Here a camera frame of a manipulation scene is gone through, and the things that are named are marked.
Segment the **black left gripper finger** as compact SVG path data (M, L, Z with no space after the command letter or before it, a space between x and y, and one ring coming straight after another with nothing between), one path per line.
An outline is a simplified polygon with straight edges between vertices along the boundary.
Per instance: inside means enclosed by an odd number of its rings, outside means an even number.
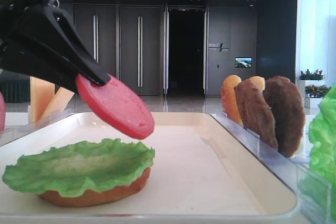
M1 68L54 83L74 93L78 70L44 46L22 38L1 40Z
M26 8L5 40L14 38L44 46L70 62L78 74L96 85L103 86L110 80L83 45L70 16L63 9L42 5Z

